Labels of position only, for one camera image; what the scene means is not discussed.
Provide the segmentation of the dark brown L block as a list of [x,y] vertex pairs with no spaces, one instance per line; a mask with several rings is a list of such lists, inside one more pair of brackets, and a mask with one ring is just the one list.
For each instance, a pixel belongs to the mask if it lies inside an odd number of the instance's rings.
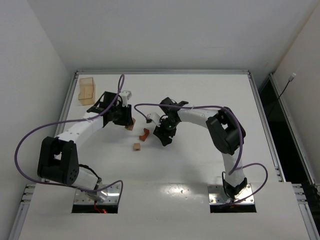
[[149,136],[149,134],[150,134],[150,130],[147,129],[147,128],[144,128],[143,129],[143,135],[139,136],[139,140],[144,142],[147,139],[147,137]]

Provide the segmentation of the pale wooden cube block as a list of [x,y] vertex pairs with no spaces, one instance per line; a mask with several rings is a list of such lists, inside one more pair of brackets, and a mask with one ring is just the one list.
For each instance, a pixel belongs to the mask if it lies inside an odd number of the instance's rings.
[[134,143],[133,144],[133,150],[134,151],[140,151],[141,150],[141,144],[140,143]]

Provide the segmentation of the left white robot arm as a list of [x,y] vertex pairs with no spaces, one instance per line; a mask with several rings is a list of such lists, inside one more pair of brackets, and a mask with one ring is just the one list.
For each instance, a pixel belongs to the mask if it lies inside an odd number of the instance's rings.
[[88,192],[97,190],[101,179],[81,169],[78,150],[109,122],[124,127],[133,125],[132,106],[128,103],[131,96],[129,90],[119,94],[106,91],[86,111],[80,122],[56,137],[46,137],[41,143],[37,175]]

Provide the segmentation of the grooved light wood block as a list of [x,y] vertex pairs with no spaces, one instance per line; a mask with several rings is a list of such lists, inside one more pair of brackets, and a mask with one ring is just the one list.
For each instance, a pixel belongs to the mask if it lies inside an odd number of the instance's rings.
[[132,131],[134,128],[135,122],[136,122],[136,120],[134,118],[132,118],[132,124],[125,126],[125,129],[128,131]]

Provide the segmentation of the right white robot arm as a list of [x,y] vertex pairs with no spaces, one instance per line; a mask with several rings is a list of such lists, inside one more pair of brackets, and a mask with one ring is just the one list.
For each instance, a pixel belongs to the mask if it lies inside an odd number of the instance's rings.
[[208,130],[213,145],[222,154],[224,192],[234,199],[247,185],[241,160],[246,132],[232,111],[228,107],[196,107],[187,101],[176,103],[168,97],[160,102],[159,107],[163,116],[153,112],[147,118],[155,123],[153,134],[164,147],[172,143],[180,123],[191,123]]

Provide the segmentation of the transparent orange plastic box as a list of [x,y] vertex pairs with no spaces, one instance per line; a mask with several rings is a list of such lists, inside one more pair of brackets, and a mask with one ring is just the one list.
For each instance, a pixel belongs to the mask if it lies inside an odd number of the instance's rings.
[[80,92],[78,100],[82,106],[93,105],[96,102],[96,84],[93,77],[81,78],[79,80]]

